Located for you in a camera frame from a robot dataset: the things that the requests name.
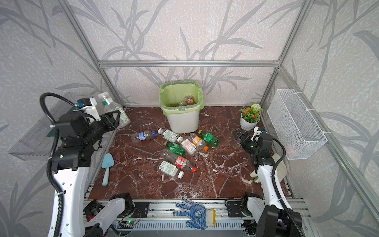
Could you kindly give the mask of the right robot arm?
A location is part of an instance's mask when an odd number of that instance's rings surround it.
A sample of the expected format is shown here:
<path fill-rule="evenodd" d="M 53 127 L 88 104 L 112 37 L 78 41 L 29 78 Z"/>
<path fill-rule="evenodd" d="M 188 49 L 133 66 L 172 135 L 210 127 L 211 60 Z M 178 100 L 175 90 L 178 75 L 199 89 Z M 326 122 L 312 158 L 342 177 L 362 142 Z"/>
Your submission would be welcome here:
<path fill-rule="evenodd" d="M 264 200 L 246 193 L 241 211 L 254 218 L 253 233 L 257 237 L 304 237 L 303 220 L 285 198 L 277 168 L 286 157 L 282 143 L 266 132 L 251 136 L 246 131 L 233 132 L 234 138 L 249 155 L 260 180 Z"/>

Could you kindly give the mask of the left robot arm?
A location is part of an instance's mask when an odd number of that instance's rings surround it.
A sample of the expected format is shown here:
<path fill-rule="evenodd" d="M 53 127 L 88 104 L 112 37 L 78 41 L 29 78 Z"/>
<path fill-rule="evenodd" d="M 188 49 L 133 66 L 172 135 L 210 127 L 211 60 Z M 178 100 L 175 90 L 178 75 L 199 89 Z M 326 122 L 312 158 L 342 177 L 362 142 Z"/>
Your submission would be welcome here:
<path fill-rule="evenodd" d="M 58 98 L 75 110 L 55 120 L 46 106 L 47 97 Z M 97 214 L 92 213 L 96 202 L 84 206 L 83 201 L 94 145 L 101 144 L 105 133 L 118 129 L 123 110 L 114 108 L 101 115 L 93 98 L 83 98 L 73 103 L 51 92 L 42 94 L 39 102 L 54 129 L 53 145 L 46 165 L 47 178 L 55 189 L 48 236 L 102 237 L 120 215 L 129 215 L 135 210 L 129 193 L 113 196 Z"/>

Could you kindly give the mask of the small bottle blue label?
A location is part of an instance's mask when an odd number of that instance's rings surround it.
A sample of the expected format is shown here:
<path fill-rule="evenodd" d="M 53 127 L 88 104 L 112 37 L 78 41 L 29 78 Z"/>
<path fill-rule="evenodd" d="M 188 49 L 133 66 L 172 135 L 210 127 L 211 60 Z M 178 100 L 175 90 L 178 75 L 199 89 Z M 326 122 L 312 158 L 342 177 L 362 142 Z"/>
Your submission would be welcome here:
<path fill-rule="evenodd" d="M 139 141 L 144 141 L 144 140 L 153 140 L 157 133 L 155 131 L 144 131 L 144 132 L 139 132 L 132 134 L 131 140 L 132 142 L 139 142 Z"/>

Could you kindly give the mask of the large clear bottle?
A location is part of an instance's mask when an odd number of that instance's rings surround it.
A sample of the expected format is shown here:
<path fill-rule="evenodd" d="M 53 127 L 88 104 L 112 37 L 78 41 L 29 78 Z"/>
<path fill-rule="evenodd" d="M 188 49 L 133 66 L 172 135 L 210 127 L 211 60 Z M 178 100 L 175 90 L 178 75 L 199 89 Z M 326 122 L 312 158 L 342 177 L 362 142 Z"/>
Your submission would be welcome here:
<path fill-rule="evenodd" d="M 98 98 L 100 99 L 100 101 L 102 102 L 104 106 L 105 113 L 113 112 L 113 111 L 120 112 L 118 129 L 124 128 L 128 124 L 130 124 L 130 119 L 125 113 L 123 107 L 120 104 L 116 103 L 108 92 L 98 94 Z"/>

